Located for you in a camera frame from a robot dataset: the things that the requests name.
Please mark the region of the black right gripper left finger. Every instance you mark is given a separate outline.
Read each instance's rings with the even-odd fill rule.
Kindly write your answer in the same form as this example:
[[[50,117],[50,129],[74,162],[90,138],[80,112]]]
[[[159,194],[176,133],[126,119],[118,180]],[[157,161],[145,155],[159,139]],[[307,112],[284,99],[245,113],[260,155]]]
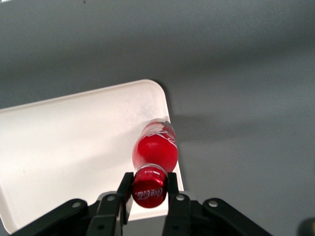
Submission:
[[[117,191],[102,193],[88,205],[72,199],[13,233],[14,236],[121,236],[132,206],[133,172],[124,174]]]

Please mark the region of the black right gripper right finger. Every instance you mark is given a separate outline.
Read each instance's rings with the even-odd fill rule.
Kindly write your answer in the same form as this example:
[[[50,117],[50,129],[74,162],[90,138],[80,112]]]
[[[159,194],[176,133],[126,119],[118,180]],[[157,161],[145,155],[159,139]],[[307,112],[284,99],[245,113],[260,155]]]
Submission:
[[[179,191],[176,173],[168,173],[168,213],[163,236],[269,236],[270,233],[222,199],[202,204]]]

